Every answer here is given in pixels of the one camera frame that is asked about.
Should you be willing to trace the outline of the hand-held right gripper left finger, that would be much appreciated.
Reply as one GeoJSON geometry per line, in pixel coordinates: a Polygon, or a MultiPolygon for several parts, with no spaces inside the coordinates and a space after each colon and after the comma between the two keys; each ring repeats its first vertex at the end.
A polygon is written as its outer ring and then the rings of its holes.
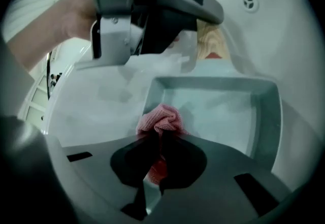
{"type": "Polygon", "coordinates": [[[154,138],[129,136],[108,142],[62,147],[47,138],[59,184],[77,223],[159,223],[145,198],[153,190],[149,171],[154,138]]]}

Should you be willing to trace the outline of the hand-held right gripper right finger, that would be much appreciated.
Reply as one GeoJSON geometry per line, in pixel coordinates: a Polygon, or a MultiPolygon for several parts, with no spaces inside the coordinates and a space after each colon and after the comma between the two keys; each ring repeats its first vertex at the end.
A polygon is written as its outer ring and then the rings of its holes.
{"type": "Polygon", "coordinates": [[[150,223],[247,223],[290,193],[270,170],[232,147],[191,135],[161,140],[168,176],[150,223]]]}

